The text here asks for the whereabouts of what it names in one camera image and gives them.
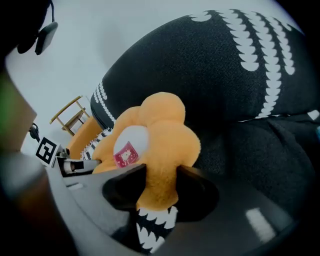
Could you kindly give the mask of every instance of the red label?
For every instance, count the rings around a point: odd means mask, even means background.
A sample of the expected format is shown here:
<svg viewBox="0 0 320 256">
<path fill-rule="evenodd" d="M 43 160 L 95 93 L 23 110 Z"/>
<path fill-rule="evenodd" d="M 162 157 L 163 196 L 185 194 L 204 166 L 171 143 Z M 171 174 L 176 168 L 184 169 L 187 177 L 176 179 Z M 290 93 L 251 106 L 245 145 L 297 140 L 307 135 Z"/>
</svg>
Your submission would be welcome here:
<svg viewBox="0 0 320 256">
<path fill-rule="evenodd" d="M 138 153 L 135 151 L 130 141 L 128 141 L 127 144 L 113 156 L 113 159 L 116 166 L 122 168 L 133 164 L 138 159 Z"/>
</svg>

